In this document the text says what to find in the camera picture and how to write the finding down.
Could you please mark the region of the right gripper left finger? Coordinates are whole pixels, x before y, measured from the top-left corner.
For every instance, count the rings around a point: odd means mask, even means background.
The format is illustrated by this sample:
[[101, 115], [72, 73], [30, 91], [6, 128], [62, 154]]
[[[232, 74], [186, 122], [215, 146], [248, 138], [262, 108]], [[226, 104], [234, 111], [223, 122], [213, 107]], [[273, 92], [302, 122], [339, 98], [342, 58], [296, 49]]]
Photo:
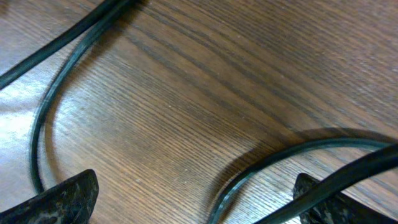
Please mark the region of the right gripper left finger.
[[63, 181], [29, 200], [1, 212], [5, 224], [87, 224], [99, 194], [92, 169]]

